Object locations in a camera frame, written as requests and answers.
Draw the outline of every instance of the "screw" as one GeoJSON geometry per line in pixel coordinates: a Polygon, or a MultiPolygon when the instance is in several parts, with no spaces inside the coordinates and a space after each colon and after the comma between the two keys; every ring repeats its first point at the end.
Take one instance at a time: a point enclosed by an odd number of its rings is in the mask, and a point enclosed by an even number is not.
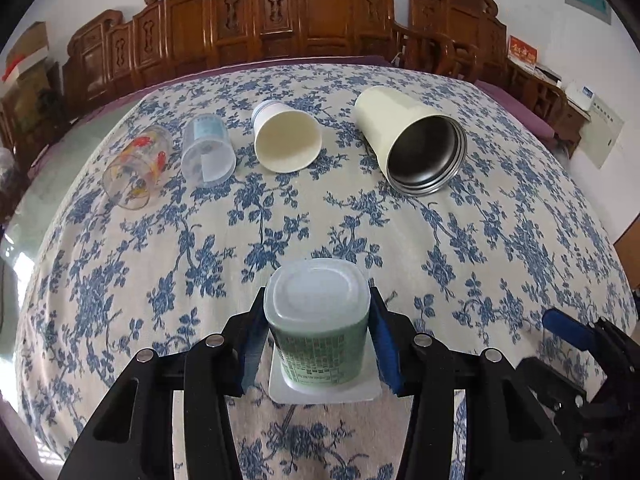
{"type": "Polygon", "coordinates": [[[416,334],[414,336],[414,344],[416,346],[427,348],[427,346],[431,346],[431,343],[433,343],[433,339],[428,334],[416,334]]]}
{"type": "Polygon", "coordinates": [[[146,363],[147,361],[151,361],[153,356],[154,351],[151,348],[145,348],[136,354],[136,359],[140,363],[146,363]]]}
{"type": "Polygon", "coordinates": [[[216,348],[225,342],[225,338],[222,334],[211,334],[207,337],[205,344],[211,348],[216,348]]]}
{"type": "Polygon", "coordinates": [[[492,363],[497,363],[500,359],[502,359],[502,354],[500,353],[499,350],[496,350],[495,348],[489,348],[484,353],[484,357],[489,359],[489,361],[491,361],[492,363]]]}

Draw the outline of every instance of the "white wall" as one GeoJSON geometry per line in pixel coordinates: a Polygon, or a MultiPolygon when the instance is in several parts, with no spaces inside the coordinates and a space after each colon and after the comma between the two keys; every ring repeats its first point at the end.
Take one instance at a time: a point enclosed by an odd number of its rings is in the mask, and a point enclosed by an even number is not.
{"type": "MultiPolygon", "coordinates": [[[[574,179],[615,240],[640,210],[640,54],[613,16],[611,26],[564,4],[564,0],[495,0],[508,33],[538,48],[542,62],[565,80],[576,78],[593,89],[625,121],[625,127],[601,170],[580,150],[572,158],[574,179]]],[[[11,46],[36,20],[47,22],[52,56],[66,61],[66,44],[81,25],[105,9],[122,10],[128,20],[143,0],[35,0],[18,24],[11,46]]],[[[408,0],[396,0],[396,19],[406,23],[408,0]]],[[[0,54],[4,65],[7,47],[0,54]]]]}

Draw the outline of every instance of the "floral tablecloth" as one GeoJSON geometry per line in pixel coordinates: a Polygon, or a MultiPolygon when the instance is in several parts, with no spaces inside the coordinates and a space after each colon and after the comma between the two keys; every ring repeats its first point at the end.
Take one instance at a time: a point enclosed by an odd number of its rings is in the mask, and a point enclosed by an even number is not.
{"type": "MultiPolygon", "coordinates": [[[[22,416],[67,455],[135,352],[183,351],[247,310],[279,265],[345,258],[451,349],[502,350],[555,363],[593,395],[592,358],[544,334],[559,307],[582,322],[635,325],[631,293],[607,235],[556,160],[472,85],[394,68],[299,65],[245,70],[167,86],[124,117],[88,161],[41,249],[19,328],[22,416]],[[356,97],[388,85],[452,114],[468,135],[459,175],[439,192],[402,196],[383,178],[353,123],[356,97]],[[323,148],[308,168],[274,174],[255,158],[250,126],[261,100],[315,115],[323,148]],[[190,189],[179,171],[193,116],[225,120],[238,166],[226,184],[190,189]],[[161,189],[138,211],[113,207],[100,186],[110,160],[140,131],[173,135],[161,189]]],[[[389,480],[400,459],[409,400],[385,389],[372,402],[284,406],[268,397],[272,344],[255,386],[230,401],[248,480],[389,480]]],[[[456,396],[456,436],[465,405],[456,396]]],[[[174,409],[177,478],[186,478],[182,398],[174,409]]],[[[453,476],[464,460],[452,450],[453,476]]]]}

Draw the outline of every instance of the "green label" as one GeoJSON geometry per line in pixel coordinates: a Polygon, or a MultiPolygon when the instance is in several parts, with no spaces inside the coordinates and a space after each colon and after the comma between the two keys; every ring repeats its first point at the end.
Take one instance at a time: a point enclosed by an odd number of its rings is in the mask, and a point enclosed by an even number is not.
{"type": "Polygon", "coordinates": [[[271,327],[282,367],[298,384],[342,384],[362,368],[367,319],[334,332],[313,337],[287,335],[271,327]]]}

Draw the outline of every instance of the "floor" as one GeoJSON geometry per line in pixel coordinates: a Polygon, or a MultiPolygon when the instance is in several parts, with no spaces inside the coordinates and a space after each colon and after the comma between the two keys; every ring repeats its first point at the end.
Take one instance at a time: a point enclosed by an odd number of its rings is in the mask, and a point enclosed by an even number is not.
{"type": "Polygon", "coordinates": [[[18,314],[33,272],[40,244],[84,163],[98,144],[134,106],[123,105],[73,128],[55,146],[51,159],[36,176],[0,240],[2,322],[0,324],[0,392],[17,410],[14,343],[18,314]]]}

